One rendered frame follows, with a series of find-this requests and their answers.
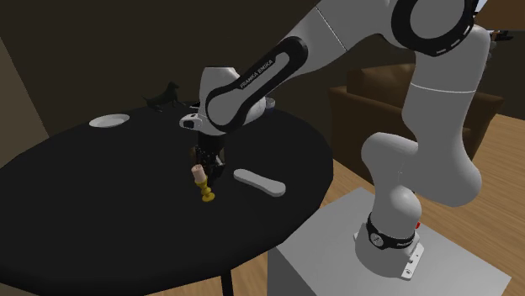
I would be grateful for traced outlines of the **pink candle on gold candlestick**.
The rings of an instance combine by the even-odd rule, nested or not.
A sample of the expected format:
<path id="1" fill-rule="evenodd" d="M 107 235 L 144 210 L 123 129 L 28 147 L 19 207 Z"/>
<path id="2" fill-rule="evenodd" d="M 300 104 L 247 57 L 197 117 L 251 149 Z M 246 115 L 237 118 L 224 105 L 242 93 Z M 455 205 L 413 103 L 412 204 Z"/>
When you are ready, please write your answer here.
<path id="1" fill-rule="evenodd" d="M 208 177 L 204 172 L 204 168 L 200 165 L 194 165 L 191 168 L 191 172 L 194 176 L 194 183 L 199 187 L 202 195 L 203 202 L 210 202 L 215 199 L 215 194 L 211 191 L 208 186 Z"/>

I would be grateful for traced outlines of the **grey flat oblong remote control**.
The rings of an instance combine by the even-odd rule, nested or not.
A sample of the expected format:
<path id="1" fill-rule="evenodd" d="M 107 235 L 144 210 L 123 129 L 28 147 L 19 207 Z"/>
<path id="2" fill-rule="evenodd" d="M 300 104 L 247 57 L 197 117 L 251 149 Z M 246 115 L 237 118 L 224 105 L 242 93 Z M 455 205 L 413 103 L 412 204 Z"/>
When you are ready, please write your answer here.
<path id="1" fill-rule="evenodd" d="M 286 193 L 286 185 L 283 182 L 263 177 L 246 169 L 236 169 L 233 175 L 237 181 L 258 188 L 272 197 L 281 197 Z"/>

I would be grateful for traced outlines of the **black dog figure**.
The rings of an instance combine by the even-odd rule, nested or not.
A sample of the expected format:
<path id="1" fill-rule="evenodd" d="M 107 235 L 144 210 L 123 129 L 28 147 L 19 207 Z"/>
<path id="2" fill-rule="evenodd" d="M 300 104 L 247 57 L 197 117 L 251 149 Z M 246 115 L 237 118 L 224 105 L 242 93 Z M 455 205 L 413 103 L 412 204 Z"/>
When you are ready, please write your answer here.
<path id="1" fill-rule="evenodd" d="M 146 105 L 153 109 L 156 112 L 162 111 L 162 105 L 171 103 L 173 107 L 175 107 L 175 103 L 179 103 L 183 105 L 183 103 L 178 101 L 178 94 L 177 90 L 179 89 L 179 85 L 177 85 L 174 82 L 169 82 L 167 84 L 166 90 L 160 94 L 155 96 L 154 98 L 145 98 L 143 99 L 146 101 Z"/>

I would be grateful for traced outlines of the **white plate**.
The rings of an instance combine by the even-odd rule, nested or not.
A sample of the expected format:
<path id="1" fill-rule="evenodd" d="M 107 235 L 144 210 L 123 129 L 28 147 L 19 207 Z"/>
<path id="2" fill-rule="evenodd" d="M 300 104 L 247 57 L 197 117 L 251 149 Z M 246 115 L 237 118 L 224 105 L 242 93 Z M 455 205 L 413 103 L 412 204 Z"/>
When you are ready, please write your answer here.
<path id="1" fill-rule="evenodd" d="M 94 128 L 112 128 L 125 123 L 129 119 L 130 116 L 128 114 L 107 114 L 92 119 L 89 125 Z"/>

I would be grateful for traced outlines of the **black round table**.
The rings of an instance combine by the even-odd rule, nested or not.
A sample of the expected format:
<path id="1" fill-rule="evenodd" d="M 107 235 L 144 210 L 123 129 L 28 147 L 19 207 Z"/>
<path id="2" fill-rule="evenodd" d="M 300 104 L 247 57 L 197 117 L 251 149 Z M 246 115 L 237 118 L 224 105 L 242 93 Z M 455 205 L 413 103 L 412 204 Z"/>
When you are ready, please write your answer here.
<path id="1" fill-rule="evenodd" d="M 228 135 L 225 170 L 203 202 L 191 172 L 190 108 L 131 110 L 80 124 L 0 168 L 0 283 L 39 296 L 143 296 L 217 277 L 285 241 L 318 210 L 331 148 L 274 110 Z M 234 178 L 283 182 L 272 197 Z"/>

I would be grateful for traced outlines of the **grey robot stand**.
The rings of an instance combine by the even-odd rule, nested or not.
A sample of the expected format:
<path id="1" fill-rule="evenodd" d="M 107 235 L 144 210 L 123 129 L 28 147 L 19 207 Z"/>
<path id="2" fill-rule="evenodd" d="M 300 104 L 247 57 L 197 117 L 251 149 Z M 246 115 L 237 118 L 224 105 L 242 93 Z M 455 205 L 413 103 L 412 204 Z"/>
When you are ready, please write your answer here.
<path id="1" fill-rule="evenodd" d="M 374 203 L 358 188 L 316 211 L 268 252 L 268 296 L 502 296 L 510 276 L 420 225 L 423 250 L 400 276 L 356 255 Z"/>

